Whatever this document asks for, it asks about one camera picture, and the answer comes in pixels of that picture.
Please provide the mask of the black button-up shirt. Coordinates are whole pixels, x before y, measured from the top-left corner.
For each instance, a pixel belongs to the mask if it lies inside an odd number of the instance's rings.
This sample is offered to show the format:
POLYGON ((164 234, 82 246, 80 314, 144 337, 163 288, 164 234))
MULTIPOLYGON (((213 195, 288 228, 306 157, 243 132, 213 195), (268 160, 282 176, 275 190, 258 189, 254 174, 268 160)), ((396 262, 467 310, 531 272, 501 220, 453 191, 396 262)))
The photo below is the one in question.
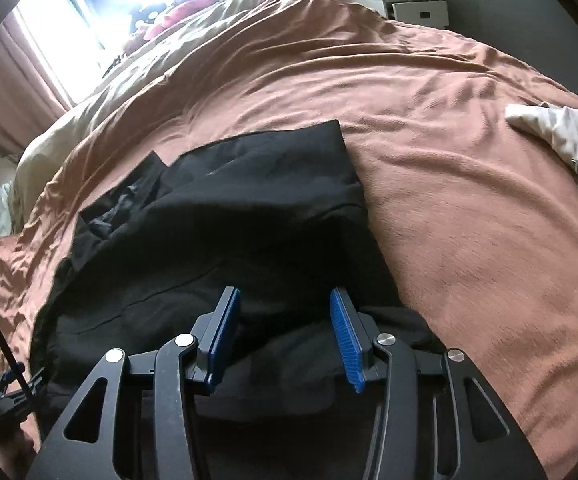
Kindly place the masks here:
POLYGON ((159 349, 241 294, 216 391, 197 400, 216 479, 358 479, 372 392, 354 393, 329 297, 424 350, 440 342, 406 307, 368 224, 340 125, 244 134, 167 164, 147 156, 76 221, 37 315, 30 362, 50 371, 37 416, 54 426, 106 350, 159 349))

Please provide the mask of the brown bed sheet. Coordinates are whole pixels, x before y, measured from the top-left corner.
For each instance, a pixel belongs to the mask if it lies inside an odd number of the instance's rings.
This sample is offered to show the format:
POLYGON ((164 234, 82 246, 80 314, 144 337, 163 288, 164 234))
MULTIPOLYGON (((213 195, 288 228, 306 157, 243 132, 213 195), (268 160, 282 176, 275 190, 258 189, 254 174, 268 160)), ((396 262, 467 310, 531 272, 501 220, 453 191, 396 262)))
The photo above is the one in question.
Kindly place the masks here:
POLYGON ((578 96, 486 44, 350 0, 264 0, 74 148, 0 238, 0 322, 19 354, 78 212, 148 153, 339 121, 404 300, 467 350, 546 473, 578 479, 578 177, 507 124, 578 96))

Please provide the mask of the beige duvet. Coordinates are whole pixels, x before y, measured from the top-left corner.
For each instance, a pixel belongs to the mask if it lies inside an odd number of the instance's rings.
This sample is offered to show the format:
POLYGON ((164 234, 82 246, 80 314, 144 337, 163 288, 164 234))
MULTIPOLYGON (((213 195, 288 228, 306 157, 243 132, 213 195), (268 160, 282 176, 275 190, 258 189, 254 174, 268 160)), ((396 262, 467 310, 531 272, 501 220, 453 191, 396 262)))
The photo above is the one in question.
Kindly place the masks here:
POLYGON ((161 32, 105 76, 94 93, 25 149, 9 194, 12 230, 27 222, 36 200, 68 155, 126 101, 178 65, 194 49, 236 24, 264 0, 225 0, 161 32))

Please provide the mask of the pink left curtain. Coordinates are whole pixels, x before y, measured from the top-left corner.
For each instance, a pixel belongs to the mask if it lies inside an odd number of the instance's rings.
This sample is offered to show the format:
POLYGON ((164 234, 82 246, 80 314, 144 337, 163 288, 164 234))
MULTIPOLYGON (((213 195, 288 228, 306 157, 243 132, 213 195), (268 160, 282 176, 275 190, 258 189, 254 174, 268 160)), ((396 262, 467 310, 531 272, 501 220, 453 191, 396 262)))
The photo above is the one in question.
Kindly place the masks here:
POLYGON ((73 106, 27 21, 12 10, 0 24, 0 149, 22 154, 73 106))

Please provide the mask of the cream folded garment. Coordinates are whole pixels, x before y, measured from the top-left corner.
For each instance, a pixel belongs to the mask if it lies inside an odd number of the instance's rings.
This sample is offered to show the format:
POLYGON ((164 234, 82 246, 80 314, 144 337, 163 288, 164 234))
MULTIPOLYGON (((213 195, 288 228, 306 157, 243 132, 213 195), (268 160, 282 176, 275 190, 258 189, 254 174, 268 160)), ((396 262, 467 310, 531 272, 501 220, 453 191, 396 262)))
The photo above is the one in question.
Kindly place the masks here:
POLYGON ((505 108, 508 124, 537 136, 578 175, 578 108, 558 107, 543 102, 537 106, 508 104, 505 108))

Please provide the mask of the white bedside cabinet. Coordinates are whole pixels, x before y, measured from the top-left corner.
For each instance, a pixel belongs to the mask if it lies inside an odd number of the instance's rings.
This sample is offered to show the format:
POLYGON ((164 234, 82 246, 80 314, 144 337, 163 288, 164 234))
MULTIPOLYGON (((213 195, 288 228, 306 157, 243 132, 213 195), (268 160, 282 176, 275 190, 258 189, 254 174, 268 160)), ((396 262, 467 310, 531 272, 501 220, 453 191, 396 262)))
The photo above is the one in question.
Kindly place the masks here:
POLYGON ((434 28, 449 26, 445 0, 352 0, 373 10, 388 21, 398 21, 434 28))

